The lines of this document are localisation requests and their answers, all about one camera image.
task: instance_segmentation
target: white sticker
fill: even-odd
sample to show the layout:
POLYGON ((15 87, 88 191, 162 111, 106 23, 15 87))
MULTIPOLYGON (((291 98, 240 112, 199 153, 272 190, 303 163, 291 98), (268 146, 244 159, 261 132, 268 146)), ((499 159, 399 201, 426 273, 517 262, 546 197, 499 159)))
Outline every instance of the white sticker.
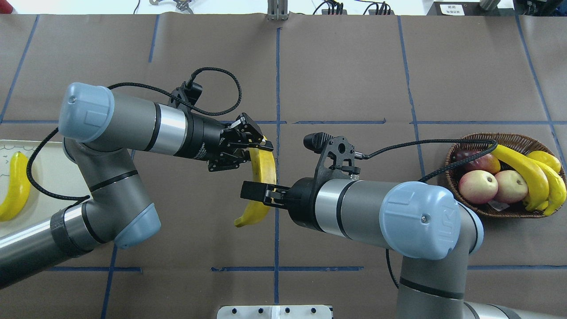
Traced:
POLYGON ((464 15, 462 5, 439 5, 441 13, 445 15, 464 15))
POLYGON ((499 211, 499 212, 510 207, 510 205, 508 205, 508 204, 500 203, 500 202, 497 202, 495 200, 489 201, 488 204, 490 206, 492 206, 492 208, 496 209, 496 211, 499 211))

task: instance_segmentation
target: blue plastic cap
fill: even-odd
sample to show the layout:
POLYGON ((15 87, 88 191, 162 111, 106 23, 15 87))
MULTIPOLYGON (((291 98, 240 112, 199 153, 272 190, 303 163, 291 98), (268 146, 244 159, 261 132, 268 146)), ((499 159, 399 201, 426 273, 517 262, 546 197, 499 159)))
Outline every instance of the blue plastic cap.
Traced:
POLYGON ((475 247, 468 253, 469 255, 472 255, 474 253, 476 253, 476 251, 478 249, 480 249, 480 246, 483 244, 484 241, 484 227, 483 227, 483 222, 480 221, 480 218, 478 217, 477 214, 475 214, 475 212, 473 212, 472 210, 470 210, 468 207, 466 207, 465 205, 463 205, 462 203, 459 203, 459 205, 461 207, 463 207, 467 213, 469 215, 471 215, 471 218, 473 220, 473 222, 475 223, 475 228, 476 228, 476 244, 475 247))
POLYGON ((59 131, 78 142, 91 142, 107 129, 113 113, 114 95, 108 88, 75 82, 63 98, 59 131))
POLYGON ((120 249, 136 246, 155 235, 161 227, 158 212, 151 203, 114 238, 114 243, 120 249))
POLYGON ((459 204, 441 186, 397 185, 382 201, 379 219, 386 242, 407 257, 443 259, 459 239, 459 204))

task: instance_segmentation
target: white bracket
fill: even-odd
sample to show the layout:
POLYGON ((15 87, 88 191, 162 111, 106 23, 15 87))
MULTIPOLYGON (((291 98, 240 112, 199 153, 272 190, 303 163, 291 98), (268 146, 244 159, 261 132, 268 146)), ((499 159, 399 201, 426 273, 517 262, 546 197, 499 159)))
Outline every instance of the white bracket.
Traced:
POLYGON ((268 20, 287 20, 287 0, 268 0, 268 20))
POLYGON ((325 305, 224 306, 217 319, 333 319, 325 305))

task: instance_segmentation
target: brown woven basket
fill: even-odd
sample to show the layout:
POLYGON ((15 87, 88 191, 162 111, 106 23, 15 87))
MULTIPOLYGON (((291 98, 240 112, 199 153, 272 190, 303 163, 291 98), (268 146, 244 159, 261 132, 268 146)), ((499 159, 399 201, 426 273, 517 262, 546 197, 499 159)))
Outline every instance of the brown woven basket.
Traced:
MULTIPOLYGON (((542 150, 547 152, 553 156, 553 152, 551 152, 545 145, 534 140, 531 137, 520 135, 520 134, 513 134, 513 133, 475 133, 463 136, 462 139, 465 140, 472 140, 472 139, 494 139, 498 141, 499 144, 507 146, 515 151, 518 151, 524 155, 528 155, 530 152, 534 150, 542 150)), ((453 146, 449 149, 447 153, 447 157, 445 158, 445 165, 448 165, 452 162, 452 157, 454 153, 459 149, 468 149, 468 150, 484 150, 486 149, 486 144, 453 144, 453 146)), ((503 163, 502 169, 510 169, 508 165, 503 163)), ((543 215, 543 211, 527 211, 522 203, 515 203, 510 205, 510 207, 497 211, 492 206, 488 204, 483 205, 473 205, 467 200, 465 200, 458 191, 459 179, 461 178, 463 172, 461 170, 451 170, 445 172, 445 180, 447 182, 447 186, 449 190, 455 195, 455 198, 463 203, 468 208, 472 209, 479 215, 489 216, 489 217, 496 217, 496 218, 541 218, 545 217, 543 215)), ((567 184, 567 179, 565 178, 565 169, 564 167, 561 168, 559 172, 559 176, 562 177, 563 181, 567 184)))

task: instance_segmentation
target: apple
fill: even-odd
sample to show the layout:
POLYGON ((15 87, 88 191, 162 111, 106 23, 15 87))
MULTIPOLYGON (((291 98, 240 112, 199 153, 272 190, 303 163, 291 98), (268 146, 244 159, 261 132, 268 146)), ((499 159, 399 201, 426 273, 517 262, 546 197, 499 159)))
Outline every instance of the apple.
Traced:
POLYGON ((494 197, 497 202, 506 204, 519 202, 528 194, 528 185, 517 171, 501 171, 494 177, 498 181, 498 192, 494 197))
POLYGON ((498 181, 487 171, 470 171, 461 177, 459 192, 472 204, 486 204, 498 192, 498 181))
MULTIPOLYGON (((478 150, 458 150, 453 156, 454 161, 464 160, 467 157, 480 153, 478 150)), ((463 165, 465 171, 483 170, 491 174, 496 174, 500 171, 500 161, 494 155, 488 153, 485 156, 479 157, 474 161, 463 165)))

